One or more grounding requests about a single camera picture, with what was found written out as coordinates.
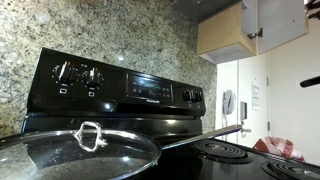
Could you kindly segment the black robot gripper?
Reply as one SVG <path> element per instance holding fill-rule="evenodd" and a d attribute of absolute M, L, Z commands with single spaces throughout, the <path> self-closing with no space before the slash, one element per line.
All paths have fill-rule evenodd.
<path fill-rule="evenodd" d="M 305 4 L 305 8 L 307 11 L 317 9 L 317 12 L 314 12 L 312 14 L 308 14 L 307 17 L 309 19 L 316 18 L 316 19 L 320 20 L 320 0 L 309 0 Z"/>

